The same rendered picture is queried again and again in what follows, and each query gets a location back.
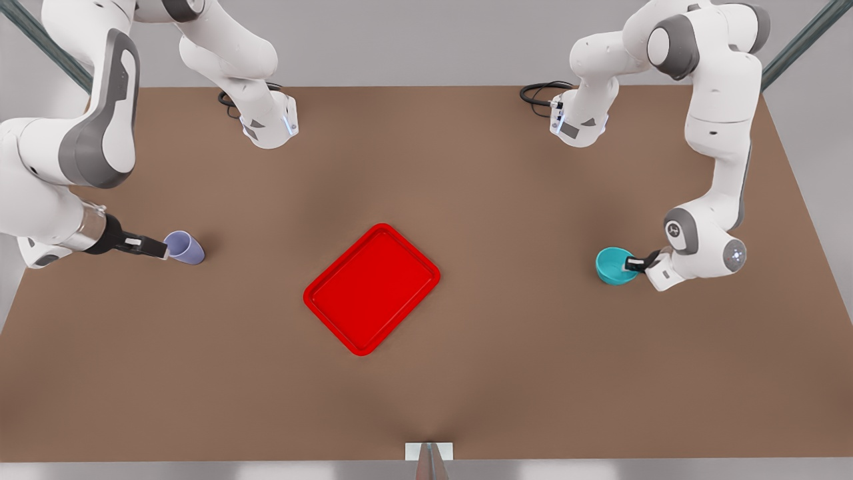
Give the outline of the lavender cup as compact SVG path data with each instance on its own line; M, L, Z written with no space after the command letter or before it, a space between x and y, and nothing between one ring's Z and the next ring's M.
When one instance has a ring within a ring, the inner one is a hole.
M176 261L198 265L205 259L201 244L186 231L174 231L163 240L167 246L169 257Z

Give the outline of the teal bowl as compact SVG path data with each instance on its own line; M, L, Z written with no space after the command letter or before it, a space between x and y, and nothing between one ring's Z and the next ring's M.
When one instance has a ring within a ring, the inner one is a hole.
M631 252L622 248L608 247L601 249L595 258L595 269L598 276L607 285L626 285L639 275L638 271L626 269L626 260Z

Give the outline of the red tray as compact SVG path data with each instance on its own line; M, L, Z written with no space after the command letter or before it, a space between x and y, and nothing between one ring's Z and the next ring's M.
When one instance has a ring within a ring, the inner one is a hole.
M305 289L303 301L353 355L367 356L439 281L426 255L379 223Z

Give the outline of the silver frame post with foot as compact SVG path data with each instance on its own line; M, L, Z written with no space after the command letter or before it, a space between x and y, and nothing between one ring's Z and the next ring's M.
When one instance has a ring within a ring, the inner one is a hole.
M405 443L405 461L417 462L415 480L450 480L444 461L453 453L453 443Z

